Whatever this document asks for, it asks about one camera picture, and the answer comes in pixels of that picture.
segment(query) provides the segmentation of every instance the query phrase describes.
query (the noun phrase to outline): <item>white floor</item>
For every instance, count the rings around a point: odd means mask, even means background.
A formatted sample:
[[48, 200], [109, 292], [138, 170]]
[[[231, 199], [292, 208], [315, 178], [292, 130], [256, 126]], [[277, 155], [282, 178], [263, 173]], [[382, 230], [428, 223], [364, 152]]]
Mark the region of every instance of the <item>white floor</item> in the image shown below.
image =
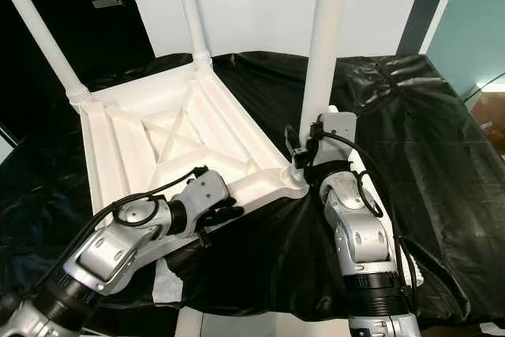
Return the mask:
[[205, 314], [201, 337], [350, 337], [347, 320], [306, 323], [289, 313], [224, 317]]

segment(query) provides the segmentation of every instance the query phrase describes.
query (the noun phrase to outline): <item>door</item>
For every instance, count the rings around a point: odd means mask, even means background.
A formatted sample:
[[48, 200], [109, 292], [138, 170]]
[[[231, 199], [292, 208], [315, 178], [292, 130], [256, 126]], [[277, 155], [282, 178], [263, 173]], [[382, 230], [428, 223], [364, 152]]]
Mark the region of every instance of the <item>door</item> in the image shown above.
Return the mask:
[[[94, 6], [96, 0], [32, 1], [84, 84], [118, 77], [154, 58], [135, 0], [104, 8]], [[1, 0], [0, 7], [0, 122], [21, 139], [64, 96], [10, 1]]]

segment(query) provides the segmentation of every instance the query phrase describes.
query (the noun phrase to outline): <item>black cable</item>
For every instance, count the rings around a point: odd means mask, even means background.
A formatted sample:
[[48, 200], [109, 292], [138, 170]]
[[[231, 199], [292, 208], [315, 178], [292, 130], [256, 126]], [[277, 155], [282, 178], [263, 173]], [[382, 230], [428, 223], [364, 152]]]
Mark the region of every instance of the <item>black cable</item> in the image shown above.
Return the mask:
[[499, 76], [497, 77], [494, 77], [492, 78], [488, 83], [486, 83], [485, 85], [483, 85], [481, 88], [478, 88], [477, 90], [475, 90], [474, 92], [472, 92], [470, 95], [468, 95], [464, 100], [463, 102], [466, 103], [468, 100], [470, 100], [471, 98], [473, 98], [473, 96], [479, 92], [481, 92], [488, 84], [491, 84], [492, 82], [496, 81], [497, 79], [500, 79], [502, 76], [505, 75], [505, 71], [503, 73], [501, 73]]
[[368, 208], [368, 210], [372, 213], [377, 218], [381, 218], [384, 216], [384, 212], [382, 211], [382, 208], [376, 203], [376, 206], [373, 207], [368, 199], [366, 198], [365, 191], [363, 190], [363, 177], [365, 175], [368, 175], [370, 179], [372, 179], [372, 173], [368, 170], [362, 171], [360, 174], [355, 174], [356, 179], [357, 179], [357, 191], [360, 194], [361, 199], [363, 200], [363, 203], [365, 204], [365, 207]]
[[119, 209], [125, 204], [128, 204], [132, 201], [135, 200], [140, 200], [144, 199], [145, 197], [147, 198], [152, 198], [152, 196], [155, 193], [159, 193], [163, 191], [164, 189], [168, 189], [172, 187], [173, 185], [177, 185], [178, 183], [184, 181], [185, 179], [189, 178], [193, 174], [205, 172], [207, 170], [207, 167], [195, 167], [193, 168], [189, 173], [182, 175], [180, 178], [167, 183], [165, 185], [162, 185], [158, 187], [157, 189], [152, 189], [150, 191], [147, 191], [145, 193], [133, 193], [131, 195], [127, 195], [123, 197], [122, 199], [116, 200], [112, 202], [111, 204], [107, 205], [104, 209], [101, 211], [97, 212], [87, 223], [84, 225], [84, 227], [79, 231], [79, 233], [76, 235], [76, 237], [73, 238], [73, 240], [67, 245], [65, 250], [59, 255], [58, 259], [50, 266], [50, 268], [37, 280], [36, 284], [32, 286], [32, 288], [23, 291], [20, 296], [24, 298], [25, 296], [33, 293], [37, 288], [43, 285], [43, 283], [53, 274], [53, 272], [59, 268], [64, 261], [68, 258], [68, 255], [75, 249], [76, 246], [81, 245], [86, 238], [89, 237], [89, 234], [92, 233], [96, 226], [102, 222], [103, 219], [107, 215], [109, 215], [111, 212], [113, 212], [116, 209]]
[[[391, 199], [391, 195], [389, 191], [387, 191], [387, 182], [384, 180], [383, 175], [380, 173], [379, 166], [377, 165], [376, 161], [368, 154], [365, 150], [357, 146], [353, 141], [347, 140], [345, 137], [339, 136], [334, 133], [329, 133], [329, 132], [323, 132], [324, 137], [331, 138], [333, 140], [337, 140], [342, 142], [343, 144], [346, 144], [347, 146], [353, 148], [360, 154], [362, 154], [368, 162], [372, 165], [373, 167], [373, 172], [376, 176], [376, 184], [380, 187], [380, 190], [382, 194], [384, 195], [383, 198], [385, 198], [385, 201], [387, 202], [386, 204], [386, 209], [389, 210], [389, 216], [391, 217], [391, 226], [393, 229], [393, 242], [395, 245], [395, 255], [396, 255], [396, 267], [398, 269], [398, 276], [400, 278], [400, 282], [402, 286], [406, 286], [406, 281], [405, 281], [405, 272], [403, 271], [403, 262], [402, 262], [402, 248], [401, 246], [401, 240], [402, 237], [400, 237], [399, 230], [398, 230], [398, 223], [396, 221], [396, 212], [395, 208], [393, 205], [393, 201]], [[408, 252], [405, 249], [405, 257], [407, 260], [407, 265], [410, 273], [410, 279], [412, 281], [412, 303], [415, 304], [415, 296], [416, 296], [416, 271], [415, 267], [413, 265], [412, 257], [408, 254]]]

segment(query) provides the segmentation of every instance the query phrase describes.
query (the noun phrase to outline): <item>teal wall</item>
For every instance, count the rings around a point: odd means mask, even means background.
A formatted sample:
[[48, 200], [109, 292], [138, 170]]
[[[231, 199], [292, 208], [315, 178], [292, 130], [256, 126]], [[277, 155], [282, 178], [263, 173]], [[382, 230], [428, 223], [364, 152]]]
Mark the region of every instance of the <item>teal wall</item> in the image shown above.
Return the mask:
[[459, 94], [505, 71], [505, 0], [449, 0], [428, 56]]

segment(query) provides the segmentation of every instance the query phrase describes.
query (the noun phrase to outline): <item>white cloth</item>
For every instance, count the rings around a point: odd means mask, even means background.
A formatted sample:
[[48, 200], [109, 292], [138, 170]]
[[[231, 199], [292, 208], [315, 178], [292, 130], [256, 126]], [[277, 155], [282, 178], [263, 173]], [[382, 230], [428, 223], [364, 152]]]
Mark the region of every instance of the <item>white cloth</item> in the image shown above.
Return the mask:
[[165, 258], [156, 261], [155, 282], [152, 286], [152, 300], [155, 304], [173, 303], [182, 299], [180, 280], [166, 264]]

